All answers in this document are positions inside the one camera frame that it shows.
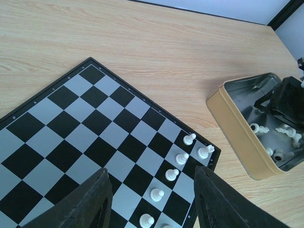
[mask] chessboard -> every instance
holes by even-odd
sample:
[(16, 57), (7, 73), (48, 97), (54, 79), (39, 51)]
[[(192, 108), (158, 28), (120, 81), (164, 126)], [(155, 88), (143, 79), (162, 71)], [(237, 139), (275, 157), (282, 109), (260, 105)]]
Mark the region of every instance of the chessboard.
[[(184, 137), (196, 134), (191, 145)], [(213, 146), (205, 159), (200, 148)], [(189, 155), (185, 164), (176, 156)], [(112, 184), (111, 228), (193, 227), (196, 166), (212, 170), (220, 149), (93, 58), (0, 119), (0, 227), (20, 227), (100, 168)], [(168, 181), (167, 170), (178, 170)], [(163, 191), (155, 202), (150, 193)]]

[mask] open tin box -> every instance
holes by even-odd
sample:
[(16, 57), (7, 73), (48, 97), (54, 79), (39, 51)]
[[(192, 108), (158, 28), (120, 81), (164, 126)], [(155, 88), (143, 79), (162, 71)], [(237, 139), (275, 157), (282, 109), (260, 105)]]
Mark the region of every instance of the open tin box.
[[(282, 122), (254, 107), (257, 99), (280, 82), (273, 73), (226, 81), (207, 100), (209, 110), (231, 147), (255, 180), (283, 174), (304, 160), (303, 139), (299, 141), (300, 147), (294, 148), (292, 138), (276, 131)], [(270, 131), (256, 136), (249, 126), (252, 123), (266, 126)], [(266, 152), (267, 147), (282, 150), (284, 159), (276, 161)]]

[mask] black trim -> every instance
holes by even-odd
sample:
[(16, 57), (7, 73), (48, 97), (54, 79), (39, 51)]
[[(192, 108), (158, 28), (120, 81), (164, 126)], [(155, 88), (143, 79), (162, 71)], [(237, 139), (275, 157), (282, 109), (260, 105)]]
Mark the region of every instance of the black trim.
[(146, 1), (140, 1), (140, 0), (127, 0), (127, 1), (134, 1), (134, 2), (139, 2), (139, 3), (153, 5), (153, 6), (160, 6), (160, 7), (165, 7), (165, 8), (175, 9), (175, 10), (187, 11), (187, 12), (191, 12), (191, 13), (204, 14), (204, 15), (208, 15), (208, 16), (214, 16), (214, 17), (217, 17), (217, 18), (225, 18), (225, 19), (231, 19), (231, 20), (236, 20), (236, 21), (242, 21), (242, 22), (247, 22), (247, 23), (256, 24), (256, 25), (264, 25), (264, 24), (260, 24), (260, 23), (256, 23), (256, 22), (251, 22), (251, 21), (246, 21), (246, 20), (240, 20), (240, 19), (235, 19), (235, 18), (227, 18), (227, 17), (223, 17), (223, 16), (219, 16), (219, 15), (198, 12), (198, 11), (194, 11), (194, 10), (190, 10), (190, 9), (181, 9), (181, 8), (177, 8), (177, 7), (173, 7), (173, 6), (165, 6), (165, 5), (151, 3), (151, 2), (146, 2)]
[(304, 0), (290, 0), (269, 22), (268, 26), (276, 31), (303, 3)]

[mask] black square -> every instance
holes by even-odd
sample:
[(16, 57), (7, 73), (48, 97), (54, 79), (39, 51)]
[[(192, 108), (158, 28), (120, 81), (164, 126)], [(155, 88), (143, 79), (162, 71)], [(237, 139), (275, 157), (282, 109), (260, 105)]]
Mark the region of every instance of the black square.
[(18, 224), (41, 199), (38, 192), (21, 181), (0, 201), (0, 211)]
[(189, 207), (190, 203), (173, 191), (162, 211), (178, 224), (182, 225), (187, 216)]
[(100, 135), (101, 132), (111, 123), (111, 120), (106, 116), (102, 115), (99, 111), (93, 111), (83, 122), (82, 124), (90, 129), (97, 135)]
[(157, 132), (148, 147), (158, 153), (161, 157), (165, 158), (172, 145), (173, 143)]
[(135, 164), (123, 183), (138, 195), (143, 196), (152, 179), (152, 175)]
[(81, 95), (81, 98), (88, 102), (94, 108), (97, 108), (108, 96), (97, 89), (95, 86)]
[(69, 176), (64, 174), (62, 178), (51, 188), (51, 190), (45, 195), (50, 202), (53, 204), (59, 203), (68, 194), (74, 191), (79, 186), (74, 180)]
[(47, 126), (65, 139), (78, 125), (80, 125), (80, 122), (63, 111), (49, 122)]
[(12, 171), (19, 178), (25, 178), (41, 161), (43, 157), (24, 144), (8, 157), (2, 165)]
[(129, 102), (134, 98), (134, 95), (120, 86), (114, 91), (114, 93), (110, 95), (110, 98), (115, 100), (121, 106), (126, 107)]
[(130, 158), (133, 162), (137, 162), (145, 149), (146, 146), (132, 135), (128, 135), (118, 148), (121, 153)]
[(174, 170), (176, 169), (172, 164), (170, 164), (169, 162), (167, 162), (166, 160), (164, 160), (160, 166), (160, 168), (158, 169), (157, 173), (155, 174), (155, 177), (160, 180), (162, 183), (164, 183), (165, 185), (167, 185), (169, 188), (173, 189), (175, 186), (175, 183), (177, 181), (177, 179), (179, 178), (179, 175), (176, 177), (176, 179), (174, 181), (168, 181), (166, 179), (166, 171), (167, 170)]
[(109, 174), (109, 179), (112, 184), (112, 194), (114, 196), (114, 194), (117, 192), (122, 183), (111, 174)]
[(104, 167), (115, 152), (116, 149), (114, 147), (98, 137), (86, 150), (85, 155), (100, 167)]
[(195, 145), (196, 139), (193, 140), (193, 143), (192, 143), (191, 145), (188, 146), (188, 145), (186, 145), (186, 144), (184, 143), (184, 141), (183, 141), (183, 140), (184, 140), (184, 137), (185, 137), (186, 135), (189, 135), (189, 134), (187, 134), (187, 133), (184, 132), (184, 131), (180, 131), (180, 133), (179, 133), (179, 135), (177, 136), (177, 138), (176, 138), (174, 144), (177, 145), (178, 147), (182, 148), (185, 152), (191, 153), (191, 151), (192, 151), (192, 149), (193, 149), (193, 147), (194, 147), (194, 145)]
[(78, 96), (65, 86), (60, 87), (53, 94), (48, 97), (52, 102), (57, 104), (60, 108), (66, 109), (72, 104)]
[(67, 141), (62, 141), (47, 157), (51, 163), (61, 171), (66, 172), (82, 155), (74, 146)]
[(194, 174), (195, 174), (195, 167), (196, 166), (204, 166), (202, 165), (200, 162), (198, 162), (197, 160), (195, 160), (194, 158), (192, 158), (191, 156), (189, 156), (184, 168), (182, 169), (182, 171), (187, 174), (190, 178), (194, 179)]
[(26, 142), (43, 127), (44, 124), (42, 122), (33, 117), (31, 114), (25, 113), (10, 126), (8, 126), (7, 129), (22, 141)]
[(152, 216), (156, 223), (156, 221), (161, 215), (161, 212), (145, 199), (141, 199), (129, 221), (136, 227), (141, 227), (139, 225), (139, 219), (143, 214), (149, 214), (150, 216)]
[(163, 117), (161, 114), (159, 114), (152, 108), (150, 108), (142, 117), (142, 121), (144, 121), (146, 124), (148, 124), (150, 127), (154, 128), (157, 131), (159, 130), (165, 119), (165, 117)]
[(94, 66), (89, 66), (80, 75), (93, 85), (105, 76), (103, 72)]
[(127, 222), (128, 221), (125, 220), (122, 216), (117, 214), (114, 210), (111, 210), (109, 228), (124, 227)]
[(122, 127), (128, 133), (131, 133), (139, 122), (140, 119), (126, 109), (123, 109), (114, 119), (114, 123)]

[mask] black object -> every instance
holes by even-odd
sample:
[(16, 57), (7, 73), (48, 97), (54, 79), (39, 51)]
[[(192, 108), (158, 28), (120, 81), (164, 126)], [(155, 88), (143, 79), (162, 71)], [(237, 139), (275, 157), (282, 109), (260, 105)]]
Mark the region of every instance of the black object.
[(255, 104), (261, 112), (297, 129), (304, 128), (304, 88), (294, 77), (286, 77)]
[(195, 203), (201, 228), (286, 228), (207, 167), (196, 167)]
[[(106, 169), (100, 169), (24, 228), (108, 228), (111, 188)], [(255, 206), (208, 167), (196, 167), (194, 192), (202, 228), (288, 227)]]
[(304, 70), (304, 61), (303, 61), (303, 58), (299, 58), (298, 59), (298, 67), (301, 69), (301, 70)]
[(23, 228), (107, 228), (112, 205), (112, 185), (105, 168), (30, 221)]
[(277, 30), (302, 4), (304, 0), (290, 0), (281, 11), (269, 22), (268, 26)]

